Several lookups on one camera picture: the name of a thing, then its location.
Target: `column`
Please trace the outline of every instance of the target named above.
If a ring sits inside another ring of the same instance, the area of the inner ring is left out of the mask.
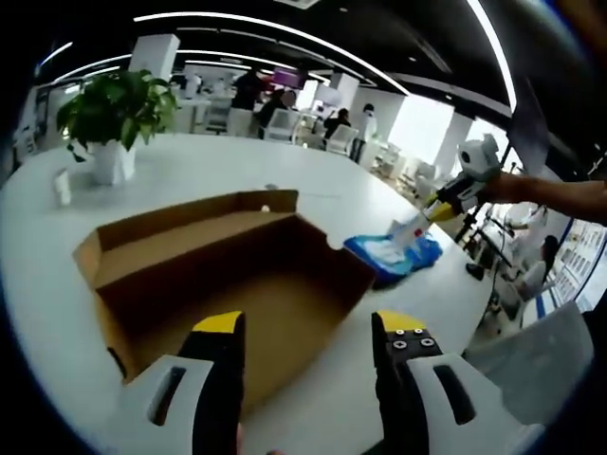
[[[171,78],[179,39],[174,35],[140,36],[131,56],[129,71],[149,70],[155,78]]]
[[[434,159],[434,166],[441,173],[451,173],[455,159],[457,159],[457,147],[466,141],[473,122],[474,118],[459,114],[457,110],[453,112],[447,133],[445,133],[440,149],[438,149],[438,155]]]
[[[329,86],[335,88],[341,94],[341,105],[339,108],[350,109],[352,101],[359,89],[359,80],[343,73],[335,73],[331,77]]]

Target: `white flower pot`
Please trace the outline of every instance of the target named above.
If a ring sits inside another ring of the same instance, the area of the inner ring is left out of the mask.
[[[101,185],[120,185],[135,173],[135,147],[128,152],[117,142],[107,144],[90,144],[93,154],[93,176]]]

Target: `open cardboard box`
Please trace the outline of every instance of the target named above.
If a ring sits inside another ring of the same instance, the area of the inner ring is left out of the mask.
[[[296,191],[240,192],[101,226],[75,258],[132,381],[197,322],[244,311],[243,413],[292,381],[371,286],[371,267],[295,213]]]

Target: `led light strip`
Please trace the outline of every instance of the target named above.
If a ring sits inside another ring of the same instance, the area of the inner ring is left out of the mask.
[[[232,54],[229,52],[219,52],[216,50],[181,50],[181,49],[179,49],[177,51],[177,54],[217,55],[219,57],[232,57],[233,59],[251,60],[253,62],[259,62],[260,64],[273,64],[274,66],[281,66],[282,68],[287,68],[287,69],[297,69],[295,66],[291,66],[289,64],[279,64],[278,62],[273,62],[272,60],[260,59],[257,57],[250,57],[248,55]]]
[[[87,78],[90,78],[92,76],[97,76],[98,74],[101,74],[101,73],[109,73],[110,71],[116,71],[117,69],[120,69],[120,67],[119,66],[111,66],[109,68],[99,69],[97,71],[93,71],[92,73],[85,74],[83,76],[83,79],[87,79]]]
[[[481,6],[479,0],[467,1],[468,5],[472,8],[472,11],[476,15],[476,19],[481,24],[483,31],[489,39],[489,43],[491,44],[491,48],[493,49],[493,53],[495,54],[495,58],[497,59],[497,64],[500,66],[500,71],[502,72],[502,78],[504,79],[504,85],[506,86],[506,92],[508,93],[510,109],[512,110],[512,113],[514,113],[514,109],[516,109],[517,103],[516,92],[514,90],[514,82],[512,81],[510,68],[508,67],[506,55],[504,54],[504,50],[502,49],[500,40],[498,39],[497,33],[495,33],[495,29],[491,25],[491,21],[489,21],[487,13]]]
[[[186,60],[186,64],[211,64],[213,66],[228,66],[230,68],[250,69],[250,66],[245,64],[227,64],[224,62],[210,62],[208,60]]]
[[[269,38],[269,37],[264,36],[264,35],[257,35],[255,33],[248,33],[247,31],[239,31],[239,30],[230,30],[230,29],[227,29],[227,28],[220,28],[219,32],[220,33],[231,33],[232,35],[248,36],[250,38],[257,38],[258,40],[270,41],[272,43],[277,43],[277,41],[274,40],[273,38]]]
[[[238,30],[231,30],[231,29],[226,29],[226,28],[210,28],[210,27],[178,27],[177,30],[187,30],[187,31],[215,31],[215,32],[220,32],[220,33],[232,33],[234,35],[242,35],[242,36],[249,36],[251,38],[257,38],[258,40],[264,40],[264,41],[270,41],[272,43],[275,43],[277,45],[280,46],[285,46],[285,47],[290,47],[292,49],[295,50],[299,50],[300,52],[302,52],[303,54],[309,55],[311,57],[314,57],[316,59],[318,59],[319,61],[322,62],[329,62],[330,64],[337,66],[345,71],[348,71],[349,73],[355,75],[356,77],[358,77],[359,79],[361,79],[362,81],[371,84],[374,87],[377,87],[377,84],[373,81],[368,80],[367,78],[364,78],[362,75],[360,75],[359,73],[357,73],[355,70],[348,68],[347,66],[344,66],[342,64],[338,64],[336,62],[327,60],[326,58],[324,58],[321,54],[317,54],[316,52],[312,52],[311,50],[308,50],[304,47],[300,47],[298,45],[292,45],[291,43],[287,43],[285,41],[279,41],[279,40],[275,40],[273,38],[270,38],[268,36],[264,36],[264,35],[258,35],[255,33],[248,33],[245,31],[238,31]]]
[[[50,54],[48,54],[48,57],[46,57],[44,60],[42,60],[40,62],[40,64],[38,65],[38,67],[40,68],[43,64],[45,64],[46,62],[48,62],[50,59],[53,59],[53,58],[57,57],[59,54],[61,54],[64,50],[66,50],[69,47],[71,47],[73,44],[74,44],[74,42],[72,41],[72,42],[67,43],[65,45],[62,45],[58,49],[52,51]]]
[[[323,76],[321,76],[319,74],[314,74],[314,73],[307,73],[307,74],[308,74],[308,76],[310,78],[318,79],[321,82],[324,82],[324,83],[330,83],[331,82],[327,78],[324,78]]]
[[[111,59],[99,60],[98,62],[94,62],[93,64],[86,64],[85,66],[76,68],[76,69],[70,71],[69,73],[63,74],[62,76],[58,77],[55,81],[53,81],[53,83],[62,81],[65,78],[69,78],[70,76],[72,76],[76,73],[80,73],[81,71],[84,71],[85,69],[92,68],[92,67],[100,65],[100,64],[109,64],[110,62],[115,62],[116,60],[128,59],[129,57],[131,57],[131,54],[124,54],[124,55],[119,55],[118,57],[112,57]]]
[[[397,81],[392,79],[390,76],[385,74],[383,71],[372,66],[371,64],[368,64],[367,62],[360,59],[356,55],[351,54],[347,50],[344,50],[341,47],[338,47],[336,45],[332,45],[331,43],[329,43],[325,40],[322,40],[320,38],[317,38],[316,36],[310,35],[309,33],[305,33],[303,31],[297,30],[296,28],[283,26],[282,24],[276,24],[274,22],[269,22],[269,21],[265,21],[262,19],[248,17],[248,16],[241,16],[238,14],[227,14],[227,13],[223,13],[223,12],[207,12],[207,11],[163,12],[160,14],[150,14],[147,16],[139,16],[139,17],[134,18],[133,21],[134,22],[143,22],[143,21],[152,21],[155,19],[165,19],[165,18],[171,18],[171,17],[211,17],[211,18],[217,18],[217,19],[231,19],[231,20],[235,20],[235,21],[249,22],[249,23],[257,24],[259,26],[276,28],[278,30],[300,36],[301,38],[305,38],[306,40],[312,41],[318,45],[325,46],[335,52],[338,52],[339,54],[343,55],[344,57],[347,57],[350,60],[353,60],[354,62],[364,66],[369,71],[376,74],[377,76],[382,78],[384,81],[386,81],[387,83],[392,85],[394,88],[396,88],[400,92],[404,93],[405,95],[410,94],[409,90],[407,90],[400,83],[398,83]]]

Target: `white desk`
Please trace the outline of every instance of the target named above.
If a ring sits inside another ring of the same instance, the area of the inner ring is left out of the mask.
[[[332,246],[386,232],[415,208],[342,156],[238,137],[161,135],[137,155],[134,180],[88,187],[89,164],[65,150],[29,160],[2,191],[0,265],[9,315],[29,366],[65,420],[96,445],[115,409],[120,372],[106,352],[91,296],[72,259],[96,226],[196,198],[262,189],[299,190],[298,211]],[[74,172],[72,206],[56,209],[51,177]],[[291,386],[245,422],[245,454],[360,453],[382,436],[375,397],[371,313],[396,309],[424,320],[445,352],[466,348],[483,315],[490,281],[464,270],[466,254],[438,227],[445,250],[432,268],[394,290],[370,293],[334,342]]]

